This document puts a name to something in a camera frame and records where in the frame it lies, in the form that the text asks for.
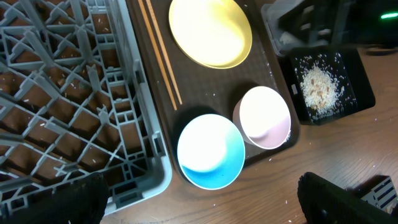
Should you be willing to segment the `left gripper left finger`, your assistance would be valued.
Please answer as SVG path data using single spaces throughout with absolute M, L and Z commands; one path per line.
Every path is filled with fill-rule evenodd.
M 104 217 L 108 198 L 107 181 L 103 174 L 96 172 L 2 219 L 1 223 L 99 223 Z

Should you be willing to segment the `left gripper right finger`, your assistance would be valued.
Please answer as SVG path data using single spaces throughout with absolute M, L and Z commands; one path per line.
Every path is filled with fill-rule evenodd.
M 397 206 L 390 215 L 361 200 L 377 176 L 356 188 L 342 189 L 313 172 L 304 173 L 297 197 L 307 223 L 397 223 Z

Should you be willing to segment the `pale pink bowl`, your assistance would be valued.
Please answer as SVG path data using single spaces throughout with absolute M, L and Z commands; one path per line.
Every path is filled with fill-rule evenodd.
M 233 123 L 245 142 L 272 150 L 286 142 L 292 119 L 287 103 L 278 92 L 256 86 L 234 107 Z

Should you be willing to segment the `rice food scraps pile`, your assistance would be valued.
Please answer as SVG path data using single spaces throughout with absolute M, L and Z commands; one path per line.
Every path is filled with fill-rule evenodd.
M 319 124 L 357 109 L 357 100 L 339 53 L 296 56 L 294 63 L 310 121 Z

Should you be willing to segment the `yellow round plate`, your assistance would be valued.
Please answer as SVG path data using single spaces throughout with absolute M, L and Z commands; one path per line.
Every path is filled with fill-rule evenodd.
M 169 27 L 182 52 L 204 67 L 236 67 L 251 51 L 251 25 L 236 1 L 173 0 Z

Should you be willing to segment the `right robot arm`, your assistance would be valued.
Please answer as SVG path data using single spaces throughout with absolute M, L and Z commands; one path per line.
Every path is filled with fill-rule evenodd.
M 306 44 L 397 47 L 397 0 L 304 0 L 278 27 Z

